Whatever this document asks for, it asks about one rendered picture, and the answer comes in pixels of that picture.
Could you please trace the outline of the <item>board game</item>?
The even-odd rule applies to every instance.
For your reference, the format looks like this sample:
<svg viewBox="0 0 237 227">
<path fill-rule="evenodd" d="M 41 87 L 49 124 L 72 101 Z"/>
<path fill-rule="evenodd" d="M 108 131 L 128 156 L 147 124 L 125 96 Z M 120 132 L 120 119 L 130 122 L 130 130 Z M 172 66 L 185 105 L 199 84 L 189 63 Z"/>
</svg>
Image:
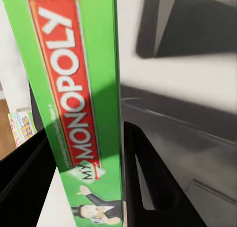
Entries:
<svg viewBox="0 0 237 227">
<path fill-rule="evenodd" d="M 76 227 L 123 227 L 117 0 L 2 0 Z"/>
<path fill-rule="evenodd" d="M 9 113 L 8 118 L 17 147 L 38 133 L 34 125 L 32 110 Z"/>
</svg>

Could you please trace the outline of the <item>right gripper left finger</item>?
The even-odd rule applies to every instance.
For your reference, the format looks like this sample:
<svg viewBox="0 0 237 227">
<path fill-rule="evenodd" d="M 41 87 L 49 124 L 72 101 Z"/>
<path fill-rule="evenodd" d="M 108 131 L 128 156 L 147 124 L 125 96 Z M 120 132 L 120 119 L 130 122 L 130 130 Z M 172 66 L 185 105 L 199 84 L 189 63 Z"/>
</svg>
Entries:
<svg viewBox="0 0 237 227">
<path fill-rule="evenodd" d="M 36 227 L 56 170 L 45 131 L 0 161 L 0 227 Z"/>
</svg>

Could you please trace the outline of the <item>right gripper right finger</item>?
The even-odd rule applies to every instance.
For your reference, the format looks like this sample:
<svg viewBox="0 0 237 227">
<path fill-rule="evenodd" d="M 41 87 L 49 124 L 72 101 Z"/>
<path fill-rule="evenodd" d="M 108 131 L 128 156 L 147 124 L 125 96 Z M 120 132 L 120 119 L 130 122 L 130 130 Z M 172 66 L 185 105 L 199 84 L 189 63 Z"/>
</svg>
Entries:
<svg viewBox="0 0 237 227">
<path fill-rule="evenodd" d="M 124 122 L 127 227 L 207 227 L 143 130 Z M 155 210 L 143 207 L 137 155 Z"/>
</svg>

